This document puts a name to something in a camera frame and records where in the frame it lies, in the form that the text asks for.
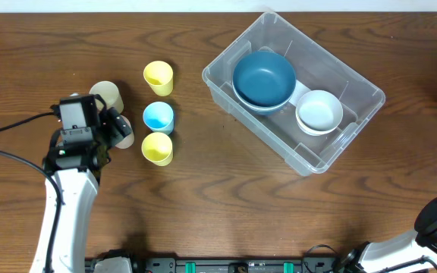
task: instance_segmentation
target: white wall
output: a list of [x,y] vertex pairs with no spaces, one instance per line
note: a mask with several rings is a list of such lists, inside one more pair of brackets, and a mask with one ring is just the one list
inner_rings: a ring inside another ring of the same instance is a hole
[[0,12],[437,11],[437,0],[0,0]]

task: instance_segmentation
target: yellow cup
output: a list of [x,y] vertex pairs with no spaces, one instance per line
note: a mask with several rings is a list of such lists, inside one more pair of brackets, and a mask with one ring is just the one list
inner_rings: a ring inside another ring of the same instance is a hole
[[150,62],[143,76],[156,95],[167,96],[173,91],[173,69],[164,61]]
[[152,163],[166,166],[173,159],[173,143],[165,133],[150,133],[143,140],[141,152]]

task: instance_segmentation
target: plastic bin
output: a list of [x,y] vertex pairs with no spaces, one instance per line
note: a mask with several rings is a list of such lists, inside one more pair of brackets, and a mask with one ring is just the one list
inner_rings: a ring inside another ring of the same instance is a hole
[[[256,115],[235,97],[232,73],[244,56],[269,50],[286,57],[297,88],[286,106],[270,116]],[[385,94],[276,13],[259,17],[203,70],[215,103],[241,121],[303,176],[321,174],[363,129],[385,102]],[[333,132],[305,134],[296,121],[296,102],[309,90],[326,90],[340,99],[343,119]]]

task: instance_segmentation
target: blue cup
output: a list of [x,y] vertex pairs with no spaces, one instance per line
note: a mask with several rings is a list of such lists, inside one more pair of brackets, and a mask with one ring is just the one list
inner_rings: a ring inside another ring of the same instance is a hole
[[174,112],[168,103],[153,102],[144,109],[144,124],[153,132],[170,134],[174,128]]

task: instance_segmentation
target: cup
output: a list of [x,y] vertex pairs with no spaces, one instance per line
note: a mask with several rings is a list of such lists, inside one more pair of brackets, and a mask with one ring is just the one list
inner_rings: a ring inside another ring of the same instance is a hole
[[166,133],[167,135],[174,128],[174,113],[168,103],[153,102],[143,112],[144,124],[153,132]]
[[[100,95],[107,106],[107,109],[114,107],[119,114],[124,110],[124,103],[122,102],[121,94],[119,94],[118,87],[110,81],[102,81],[94,84],[90,89],[90,94]],[[96,106],[99,110],[104,108],[100,101],[96,101]]]
[[126,136],[123,140],[121,140],[121,142],[119,142],[115,146],[118,147],[119,149],[126,149],[129,148],[134,143],[134,132],[132,130],[133,128],[131,127],[129,120],[123,115],[121,117],[124,119],[124,121],[126,121],[129,128],[131,128],[131,132],[129,136]]
[[341,102],[329,92],[313,90],[304,94],[296,106],[296,119],[300,129],[321,136],[332,132],[343,118]]
[[150,133],[141,145],[144,157],[158,166],[166,166],[173,159],[173,143],[164,133]]
[[150,62],[143,76],[156,95],[167,96],[173,91],[173,69],[164,61]]

